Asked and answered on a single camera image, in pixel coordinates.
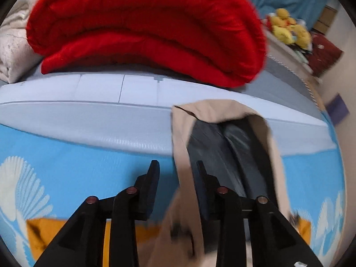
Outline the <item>beige and orange jacket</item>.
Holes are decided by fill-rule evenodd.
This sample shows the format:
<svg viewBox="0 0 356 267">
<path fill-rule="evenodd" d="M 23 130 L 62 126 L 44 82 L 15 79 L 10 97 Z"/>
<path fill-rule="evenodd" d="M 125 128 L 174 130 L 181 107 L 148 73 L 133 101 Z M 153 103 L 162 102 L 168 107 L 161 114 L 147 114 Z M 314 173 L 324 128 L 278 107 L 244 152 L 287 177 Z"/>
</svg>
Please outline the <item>beige and orange jacket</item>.
<svg viewBox="0 0 356 267">
<path fill-rule="evenodd" d="M 135 220 L 137 177 L 152 160 L 104 166 L 96 173 L 67 167 L 51 175 L 69 206 L 65 222 L 27 223 L 37 266 L 319 266 L 287 219 L 281 158 L 267 122 L 232 100 L 175 106 L 171 113 L 175 169 L 160 164 L 151 216 Z M 194 185 L 197 161 L 218 178 L 219 220 L 204 220 Z"/>
</svg>

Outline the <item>blue white patterned bed sheet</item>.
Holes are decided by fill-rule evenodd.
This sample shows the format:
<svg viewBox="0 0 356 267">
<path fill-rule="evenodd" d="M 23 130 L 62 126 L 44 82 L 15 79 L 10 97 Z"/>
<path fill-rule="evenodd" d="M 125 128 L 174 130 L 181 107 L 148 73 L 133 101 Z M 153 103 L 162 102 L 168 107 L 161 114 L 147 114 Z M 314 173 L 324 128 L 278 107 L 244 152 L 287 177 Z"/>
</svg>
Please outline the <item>blue white patterned bed sheet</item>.
<svg viewBox="0 0 356 267">
<path fill-rule="evenodd" d="M 291 212 L 330 266 L 340 241 L 345 184 L 335 131 L 294 74 L 263 71 L 223 90 L 133 71 L 72 72 L 1 86 L 1 239 L 33 266 L 26 221 L 68 218 L 89 195 L 112 196 L 152 160 L 161 178 L 152 220 L 178 185 L 171 107 L 232 99 L 260 113 L 281 153 Z"/>
</svg>

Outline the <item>purple box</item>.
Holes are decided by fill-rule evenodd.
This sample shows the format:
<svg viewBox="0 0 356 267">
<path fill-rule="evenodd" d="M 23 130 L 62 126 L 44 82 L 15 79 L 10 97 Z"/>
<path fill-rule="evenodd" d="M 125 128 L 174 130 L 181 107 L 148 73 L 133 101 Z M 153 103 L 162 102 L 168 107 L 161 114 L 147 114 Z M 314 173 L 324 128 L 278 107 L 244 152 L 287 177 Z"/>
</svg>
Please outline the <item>purple box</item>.
<svg viewBox="0 0 356 267">
<path fill-rule="evenodd" d="M 341 123 L 349 114 L 348 107 L 339 93 L 326 105 L 326 111 L 334 126 Z"/>
</svg>

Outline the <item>red folded blanket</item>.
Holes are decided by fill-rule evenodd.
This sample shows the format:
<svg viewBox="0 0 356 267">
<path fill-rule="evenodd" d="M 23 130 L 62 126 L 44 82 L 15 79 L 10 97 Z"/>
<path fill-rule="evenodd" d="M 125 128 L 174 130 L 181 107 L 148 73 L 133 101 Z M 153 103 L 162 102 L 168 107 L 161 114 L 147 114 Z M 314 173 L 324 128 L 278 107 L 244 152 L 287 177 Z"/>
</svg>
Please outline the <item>red folded blanket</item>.
<svg viewBox="0 0 356 267">
<path fill-rule="evenodd" d="M 26 38 L 43 74 L 142 64 L 233 88 L 251 82 L 266 58 L 248 0 L 38 0 Z"/>
</svg>

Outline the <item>dark red bag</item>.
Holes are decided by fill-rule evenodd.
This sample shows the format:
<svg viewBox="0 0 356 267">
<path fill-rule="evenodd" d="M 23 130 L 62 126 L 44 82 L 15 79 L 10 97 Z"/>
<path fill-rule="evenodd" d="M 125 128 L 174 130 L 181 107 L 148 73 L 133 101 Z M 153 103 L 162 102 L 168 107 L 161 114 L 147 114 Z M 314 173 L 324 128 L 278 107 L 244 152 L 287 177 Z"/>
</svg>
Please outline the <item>dark red bag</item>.
<svg viewBox="0 0 356 267">
<path fill-rule="evenodd" d="M 311 38 L 312 51 L 307 55 L 307 60 L 313 76 L 320 77 L 339 61 L 343 51 L 323 34 L 312 32 Z"/>
</svg>

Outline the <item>yellow plush toys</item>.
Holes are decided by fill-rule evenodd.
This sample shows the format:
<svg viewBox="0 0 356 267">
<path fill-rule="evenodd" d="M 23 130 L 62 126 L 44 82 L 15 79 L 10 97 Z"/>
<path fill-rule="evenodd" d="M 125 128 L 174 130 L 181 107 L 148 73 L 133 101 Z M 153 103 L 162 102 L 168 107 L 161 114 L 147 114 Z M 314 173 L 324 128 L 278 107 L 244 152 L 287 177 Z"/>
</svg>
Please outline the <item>yellow plush toys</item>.
<svg viewBox="0 0 356 267">
<path fill-rule="evenodd" d="M 311 51 L 312 37 L 305 22 L 298 22 L 285 8 L 277 8 L 265 18 L 265 25 L 285 45 L 296 45 L 302 50 Z"/>
</svg>

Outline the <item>cream folded blanket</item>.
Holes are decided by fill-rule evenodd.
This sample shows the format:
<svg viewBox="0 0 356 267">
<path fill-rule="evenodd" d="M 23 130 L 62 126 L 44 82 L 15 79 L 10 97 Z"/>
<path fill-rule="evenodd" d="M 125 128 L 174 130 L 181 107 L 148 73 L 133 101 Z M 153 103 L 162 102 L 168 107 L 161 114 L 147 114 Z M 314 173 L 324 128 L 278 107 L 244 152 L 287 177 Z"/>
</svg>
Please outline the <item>cream folded blanket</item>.
<svg viewBox="0 0 356 267">
<path fill-rule="evenodd" d="M 38 0 L 17 0 L 1 24 L 1 80 L 16 83 L 42 57 L 30 47 L 26 25 Z"/>
</svg>

